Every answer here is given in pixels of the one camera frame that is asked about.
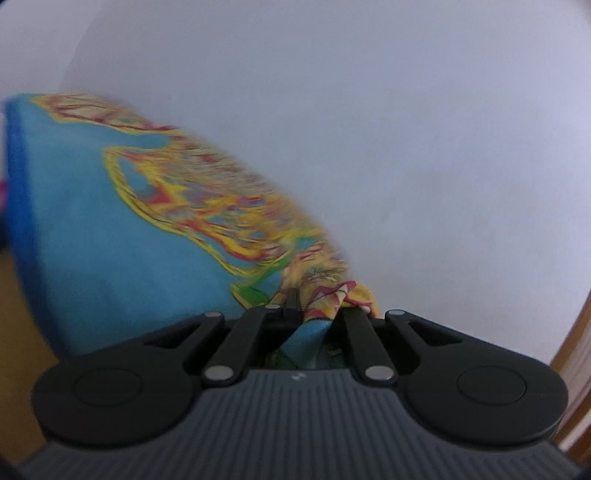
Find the white wall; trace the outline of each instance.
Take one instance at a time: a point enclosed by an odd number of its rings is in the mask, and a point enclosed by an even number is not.
[[[54,92],[105,0],[6,0],[0,5],[0,102]],[[4,117],[0,113],[0,128]],[[4,176],[0,135],[0,179]]]
[[[569,0],[118,0],[62,88],[201,133],[382,307],[549,361],[591,287],[591,28]]]

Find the wooden floor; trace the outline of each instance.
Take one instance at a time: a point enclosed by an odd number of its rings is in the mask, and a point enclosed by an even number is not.
[[[9,252],[0,252],[0,453],[13,464],[44,443],[30,393],[56,362],[27,311]]]

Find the black circular pad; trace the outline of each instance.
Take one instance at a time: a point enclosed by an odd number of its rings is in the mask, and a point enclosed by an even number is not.
[[[547,365],[484,342],[425,350],[407,400],[431,427],[454,439],[511,446],[547,437],[568,393]]]
[[[88,405],[112,407],[132,401],[142,390],[142,378],[130,370],[102,368],[74,383],[74,394]]]
[[[32,401],[47,435],[78,445],[117,447],[175,425],[197,387],[173,350],[118,347],[49,369],[37,381]]]
[[[457,387],[467,398],[486,405],[508,405],[525,393],[525,380],[508,368],[484,366],[464,372]]]

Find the metal screw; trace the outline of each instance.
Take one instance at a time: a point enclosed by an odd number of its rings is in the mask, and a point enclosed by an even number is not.
[[[386,365],[372,365],[365,371],[365,376],[376,382],[385,382],[394,376],[394,370]]]
[[[212,365],[205,370],[205,376],[208,380],[222,382],[234,376],[234,370],[226,365]]]

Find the pink object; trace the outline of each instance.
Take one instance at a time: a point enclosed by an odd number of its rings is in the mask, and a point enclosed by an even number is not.
[[[3,212],[6,207],[7,181],[0,180],[0,212]]]

